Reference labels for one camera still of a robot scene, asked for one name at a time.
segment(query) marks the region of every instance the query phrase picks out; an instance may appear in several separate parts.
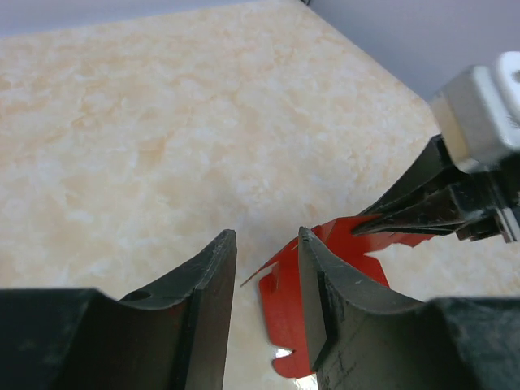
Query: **red plastic tab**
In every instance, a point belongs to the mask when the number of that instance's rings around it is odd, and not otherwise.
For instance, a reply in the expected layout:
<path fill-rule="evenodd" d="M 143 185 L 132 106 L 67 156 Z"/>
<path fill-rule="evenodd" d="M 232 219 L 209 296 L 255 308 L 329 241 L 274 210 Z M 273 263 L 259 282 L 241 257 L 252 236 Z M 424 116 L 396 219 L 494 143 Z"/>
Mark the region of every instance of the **red plastic tab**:
<path fill-rule="evenodd" d="M 338 218 L 313 227 L 312 231 L 336 256 L 373 280 L 388 286 L 381 264 L 366 253 L 385 249 L 395 243 L 414 247 L 424 240 L 429 240 L 433 235 L 351 234 L 352 229 L 358 224 L 373 218 L 374 216 Z M 271 273 L 258 282 L 267 331 L 273 344 L 292 350 L 288 356 L 275 358 L 273 367 L 285 378 L 302 378 L 312 374 L 312 371 L 309 367 L 306 326 L 301 303 L 298 239 L 295 238 L 285 245 L 255 275 L 270 266 L 273 266 Z"/>

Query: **red plastic piece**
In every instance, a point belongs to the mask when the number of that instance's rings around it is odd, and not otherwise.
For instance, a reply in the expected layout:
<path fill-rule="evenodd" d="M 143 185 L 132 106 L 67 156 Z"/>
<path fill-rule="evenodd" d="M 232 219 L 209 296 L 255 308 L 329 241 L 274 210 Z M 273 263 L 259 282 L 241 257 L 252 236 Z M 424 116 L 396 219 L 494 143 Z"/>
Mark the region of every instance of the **red plastic piece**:
<path fill-rule="evenodd" d="M 414 247 L 424 240 L 429 240 L 433 235 L 376 233 L 353 236 L 351 234 L 352 229 L 358 224 L 373 218 L 374 216 L 338 218 L 313 227 L 312 231 L 336 256 L 373 280 L 388 286 L 381 264 L 366 253 L 385 249 L 395 243 Z M 292 350 L 288 356 L 275 358 L 273 367 L 285 378 L 302 378 L 312 374 L 312 371 L 309 367 L 306 327 L 301 303 L 298 239 L 295 238 L 285 245 L 255 275 L 270 266 L 273 266 L 271 273 L 258 282 L 267 331 L 273 344 Z"/>

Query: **gray wall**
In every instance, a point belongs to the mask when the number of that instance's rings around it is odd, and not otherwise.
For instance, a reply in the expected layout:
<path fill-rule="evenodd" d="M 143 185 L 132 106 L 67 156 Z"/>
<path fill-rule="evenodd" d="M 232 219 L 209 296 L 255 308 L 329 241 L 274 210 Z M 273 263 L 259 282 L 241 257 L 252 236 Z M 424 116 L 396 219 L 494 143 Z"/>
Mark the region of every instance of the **gray wall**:
<path fill-rule="evenodd" d="M 520 50 L 520 0 L 311 0 L 310 7 L 426 99 L 464 67 Z"/>
<path fill-rule="evenodd" d="M 238 2 L 244 0 L 0 0 L 0 37 Z"/>

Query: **beige marble surface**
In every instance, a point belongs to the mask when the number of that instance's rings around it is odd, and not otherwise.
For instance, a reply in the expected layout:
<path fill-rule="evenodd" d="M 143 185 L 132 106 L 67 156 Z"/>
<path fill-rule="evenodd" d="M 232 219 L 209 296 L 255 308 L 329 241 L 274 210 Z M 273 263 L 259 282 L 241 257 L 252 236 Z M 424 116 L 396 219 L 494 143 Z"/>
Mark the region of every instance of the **beige marble surface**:
<path fill-rule="evenodd" d="M 238 235 L 237 282 L 300 225 L 356 214 L 436 133 L 427 105 L 297 0 L 0 41 L 0 285 L 114 297 Z M 379 258 L 411 296 L 519 294 L 501 238 Z M 236 287 L 225 388 L 314 388 L 270 367 Z"/>

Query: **tabletop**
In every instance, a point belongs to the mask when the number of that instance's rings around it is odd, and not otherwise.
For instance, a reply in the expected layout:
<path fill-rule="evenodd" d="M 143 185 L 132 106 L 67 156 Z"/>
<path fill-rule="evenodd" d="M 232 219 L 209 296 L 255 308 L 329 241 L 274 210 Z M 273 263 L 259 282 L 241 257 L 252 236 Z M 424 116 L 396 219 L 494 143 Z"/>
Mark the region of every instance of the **tabletop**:
<path fill-rule="evenodd" d="M 297 234 L 375 201 L 438 129 L 427 104 L 297 0 L 0 41 L 0 286 L 120 298 L 224 228 L 238 264 L 224 388 L 271 368 L 256 282 Z M 520 293 L 517 245 L 378 253 L 419 299 Z"/>

